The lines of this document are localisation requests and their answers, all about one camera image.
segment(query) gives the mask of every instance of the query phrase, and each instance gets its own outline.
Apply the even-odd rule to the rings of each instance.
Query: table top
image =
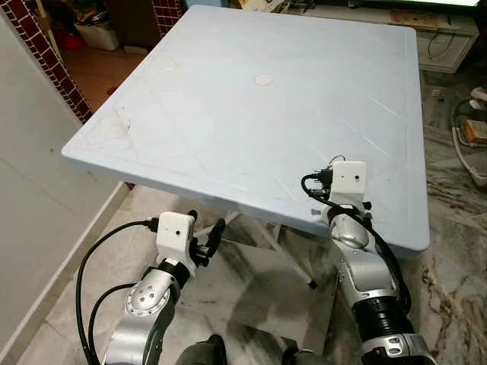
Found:
[[[429,244],[415,31],[193,6],[63,148],[117,179],[325,235],[301,177],[367,163],[373,224]]]

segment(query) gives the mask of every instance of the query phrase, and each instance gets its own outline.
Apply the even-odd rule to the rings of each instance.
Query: marble floor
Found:
[[[467,97],[478,84],[486,84],[482,78],[487,76],[477,67],[455,75],[422,72],[431,246],[417,259],[401,264],[412,292],[411,320],[441,365],[487,364],[487,193],[474,186],[457,159],[447,121],[449,105]],[[441,89],[440,97],[431,95],[435,88]],[[161,211],[192,208],[200,212],[199,224],[224,214],[136,186],[107,230]],[[297,259],[319,278],[322,284],[316,292],[302,285],[245,217],[229,226],[225,239],[210,266],[202,268],[197,281],[183,291],[164,337],[160,363],[173,364],[186,346],[213,332],[224,336],[233,365],[278,365],[290,344],[319,350],[323,343],[330,364],[360,363],[355,324],[341,293],[334,294],[336,279],[325,239],[291,229],[282,230],[279,237],[291,253],[300,252]],[[155,254],[154,234],[142,227],[125,230],[101,246],[85,274],[85,316],[103,291],[139,277]],[[282,288],[290,294],[282,295]],[[74,293],[71,281],[18,364],[85,363],[75,325]],[[116,293],[100,308],[95,328],[99,354],[121,315],[122,298],[122,292]]]

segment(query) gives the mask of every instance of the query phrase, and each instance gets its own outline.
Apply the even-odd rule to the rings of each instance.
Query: cable connector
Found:
[[[157,233],[158,228],[159,228],[159,218],[158,217],[153,217],[151,219],[146,219],[144,221],[144,225],[151,230],[151,232]]]

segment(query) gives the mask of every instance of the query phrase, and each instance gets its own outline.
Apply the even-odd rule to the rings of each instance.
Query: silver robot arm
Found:
[[[386,254],[393,254],[372,229],[371,203],[363,202],[365,172],[365,163],[344,158],[301,181],[310,197],[325,204],[322,218],[329,223],[340,286],[361,336],[362,363],[434,365],[407,318],[409,291],[400,270],[394,274],[386,261]],[[309,179],[319,183],[317,189],[307,187]]]
[[[110,338],[106,365],[156,365],[166,328],[174,317],[174,306],[196,267],[207,266],[225,228],[219,220],[205,245],[193,239],[194,211],[166,212],[158,225],[158,266],[151,267],[127,293],[123,317]]]

